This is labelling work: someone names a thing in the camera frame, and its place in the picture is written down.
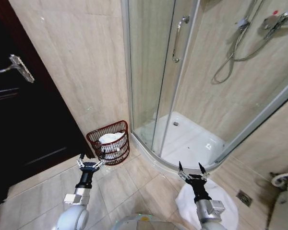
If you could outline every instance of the shower hose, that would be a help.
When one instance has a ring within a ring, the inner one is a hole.
[[[245,35],[247,34],[253,20],[255,19],[256,15],[258,14],[258,11],[260,10],[262,4],[264,3],[265,0],[262,0],[254,14],[254,16],[252,17],[252,19],[248,22],[248,18],[249,18],[249,12],[247,12],[247,15],[245,16],[244,20],[247,21],[247,23],[245,25],[242,25],[239,27],[237,33],[238,35],[236,36],[236,38],[234,39],[233,41],[233,45],[231,46],[231,49],[232,49],[232,52],[229,54],[229,57],[223,62],[223,64],[220,66],[220,68],[216,71],[216,73],[214,74],[212,80],[211,80],[211,83],[212,84],[221,84],[225,81],[228,80],[228,78],[231,76],[232,74],[232,71],[233,71],[233,68],[234,68],[234,62],[236,61],[246,61],[252,57],[254,57],[272,38],[272,36],[270,36],[269,38],[265,39],[264,42],[262,43],[262,45],[256,49],[254,52],[252,52],[251,54],[249,54],[248,56],[246,57],[242,57],[242,58],[236,58],[235,55],[236,55],[236,51],[239,47],[239,45],[241,44],[241,42],[243,41]],[[249,8],[248,11],[252,12],[253,8],[254,8],[254,5],[256,4],[257,0],[254,0],[252,3],[251,3],[251,6]],[[224,78],[223,80],[218,80],[216,77],[217,75],[219,74],[219,72],[224,68],[224,66],[228,63],[229,63],[229,71],[228,71],[228,75],[226,78]]]
[[[288,173],[280,174],[272,178],[271,183],[275,187],[282,187],[285,184],[285,181],[281,180],[284,177],[288,177]]]

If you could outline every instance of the door lever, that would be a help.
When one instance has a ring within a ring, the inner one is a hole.
[[[11,69],[21,69],[22,67],[20,65],[17,64],[11,64],[9,67],[5,68],[5,69],[0,69],[0,73],[4,73],[6,71],[9,71]]]
[[[28,82],[33,83],[35,81],[35,79],[33,78],[32,74],[27,69],[27,67],[24,65],[24,63],[22,62],[22,60],[20,59],[19,56],[11,54],[10,60],[11,60],[12,64],[10,66],[8,66],[7,68],[5,68],[5,69],[0,69],[0,73],[5,73],[5,72],[7,72],[7,71],[9,71],[11,69],[17,69],[18,72],[20,72],[21,75]]]

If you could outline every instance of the white hose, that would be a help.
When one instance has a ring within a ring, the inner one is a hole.
[[[275,187],[281,187],[285,184],[285,181],[279,181],[280,178],[287,177],[288,173],[280,174],[272,178],[271,183]]]

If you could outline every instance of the door handle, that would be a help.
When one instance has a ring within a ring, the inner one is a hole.
[[[4,73],[6,71],[9,71],[11,69],[21,69],[22,67],[20,65],[17,64],[11,64],[9,67],[5,68],[5,69],[0,69],[0,73]]]
[[[5,69],[0,69],[0,73],[5,73],[5,72],[7,72],[7,71],[9,71],[11,69],[17,69],[18,72],[20,72],[20,74],[28,82],[33,83],[35,81],[35,79],[33,78],[32,74],[27,69],[27,67],[24,65],[24,63],[22,62],[22,60],[20,59],[19,56],[11,54],[10,60],[11,60],[12,64],[10,66],[8,66],[7,68],[5,68]]]
[[[172,60],[177,63],[179,62],[179,58],[176,57],[176,49],[177,49],[177,44],[179,41],[179,35],[180,35],[180,29],[183,23],[188,24],[190,17],[189,16],[183,16],[182,19],[179,21],[177,25],[177,30],[176,30],[176,36],[175,36],[175,42],[174,42],[174,48],[173,48],[173,55],[172,55]]]

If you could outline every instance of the white shower base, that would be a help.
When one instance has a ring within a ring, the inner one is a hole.
[[[161,117],[157,122],[153,144],[155,153],[161,149],[167,118],[168,116]],[[135,132],[143,139],[152,138],[154,125],[154,122],[149,123]],[[211,165],[222,153],[224,146],[224,140],[174,111],[161,158],[176,166],[180,161],[184,168],[198,169],[198,163],[205,167]]]

